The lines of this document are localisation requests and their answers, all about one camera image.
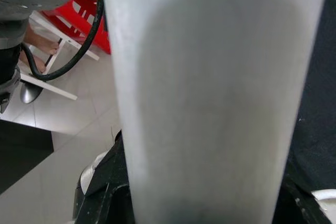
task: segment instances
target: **black fabric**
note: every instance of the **black fabric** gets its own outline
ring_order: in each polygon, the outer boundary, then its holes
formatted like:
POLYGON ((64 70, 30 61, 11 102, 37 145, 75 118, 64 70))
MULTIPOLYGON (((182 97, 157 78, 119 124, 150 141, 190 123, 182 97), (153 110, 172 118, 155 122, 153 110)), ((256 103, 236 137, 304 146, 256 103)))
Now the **black fabric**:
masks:
POLYGON ((288 161, 311 190, 336 188, 336 0, 325 0, 288 161))
POLYGON ((10 80, 19 61, 21 47, 0 49, 0 84, 10 80))
POLYGON ((331 224, 311 193, 309 184, 287 163, 272 224, 331 224))
POLYGON ((75 200, 73 201, 74 203, 74 210, 72 211, 72 218, 75 220, 78 216, 80 207, 82 206, 82 203, 85 199, 85 195, 82 191, 82 188, 80 187, 80 177, 77 182, 77 187, 75 190, 75 200))
POLYGON ((94 170, 87 193, 76 192, 75 224, 134 224, 121 132, 94 170))

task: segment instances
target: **red crate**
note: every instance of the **red crate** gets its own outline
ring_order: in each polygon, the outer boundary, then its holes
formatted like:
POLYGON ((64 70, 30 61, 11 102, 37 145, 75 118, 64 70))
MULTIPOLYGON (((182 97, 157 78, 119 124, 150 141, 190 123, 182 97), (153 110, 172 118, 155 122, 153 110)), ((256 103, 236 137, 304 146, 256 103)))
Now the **red crate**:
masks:
MULTIPOLYGON (((54 26, 65 33, 70 38, 82 44, 89 34, 91 24, 88 22, 90 15, 96 15, 97 0, 70 0, 64 6, 54 10, 40 12, 54 26), (74 8, 74 3, 80 6, 79 12, 74 8)), ((104 18, 102 18, 93 44, 110 54, 110 42, 108 32, 104 29, 104 18)))

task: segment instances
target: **floor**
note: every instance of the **floor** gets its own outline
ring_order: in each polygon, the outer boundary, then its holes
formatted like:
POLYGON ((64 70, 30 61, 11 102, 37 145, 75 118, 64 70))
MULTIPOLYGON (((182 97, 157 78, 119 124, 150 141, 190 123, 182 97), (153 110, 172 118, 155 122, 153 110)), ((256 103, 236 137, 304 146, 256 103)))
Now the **floor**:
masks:
MULTIPOLYGON (((77 101, 44 90, 32 104, 14 93, 0 118, 52 131, 55 152, 0 195, 2 224, 62 224, 71 220, 81 171, 113 144, 120 130, 111 56, 92 48, 99 61, 83 57, 52 84, 78 96, 77 101)), ((53 68, 75 53, 66 47, 53 68)))

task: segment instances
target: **white floor tile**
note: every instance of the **white floor tile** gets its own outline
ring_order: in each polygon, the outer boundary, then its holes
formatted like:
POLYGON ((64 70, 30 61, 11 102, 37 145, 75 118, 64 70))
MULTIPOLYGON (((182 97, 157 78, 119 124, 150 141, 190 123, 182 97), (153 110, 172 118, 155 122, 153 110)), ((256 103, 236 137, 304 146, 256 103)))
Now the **white floor tile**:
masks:
POLYGON ((34 105, 30 104, 29 107, 22 112, 16 119, 13 121, 14 123, 24 124, 27 126, 35 127, 35 112, 34 105))
POLYGON ((62 146, 64 146, 70 139, 72 139, 74 136, 64 134, 61 132, 51 132, 51 136, 53 139, 53 146, 54 146, 54 152, 60 149, 62 146))
POLYGON ((81 61, 51 84, 77 95, 78 99, 73 101, 44 90, 34 102, 36 126, 76 135, 97 117, 81 61))
POLYGON ((111 136, 106 142, 107 148, 109 149, 114 144, 117 133, 121 130, 118 107, 114 106, 110 108, 106 113, 99 117, 98 120, 102 132, 105 135, 109 133, 111 136))
POLYGON ((22 83, 15 89, 12 99, 5 111, 0 114, 0 119, 12 122, 17 118, 25 109, 29 107, 29 104, 24 104, 20 100, 20 90, 22 83))
POLYGON ((93 51, 100 56, 99 61, 89 58, 82 59, 83 68, 88 81, 90 94, 96 113, 101 115, 115 105, 116 89, 112 70, 111 56, 103 51, 93 51))
POLYGON ((46 223, 71 220, 79 176, 97 155, 106 151, 106 137, 95 121, 43 162, 41 181, 46 223))
POLYGON ((35 167, 0 195, 1 224, 46 224, 40 170, 35 167))

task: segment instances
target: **gray machine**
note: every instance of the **gray machine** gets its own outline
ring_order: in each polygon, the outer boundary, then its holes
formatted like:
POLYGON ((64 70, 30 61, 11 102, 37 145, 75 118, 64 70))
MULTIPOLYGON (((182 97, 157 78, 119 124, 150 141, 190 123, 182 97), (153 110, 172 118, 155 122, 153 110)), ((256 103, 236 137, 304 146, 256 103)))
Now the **gray machine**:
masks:
MULTIPOLYGON (((65 1, 0 0, 2 112, 30 13, 65 1)), ((270 223, 323 0, 105 3, 136 222, 270 223)))

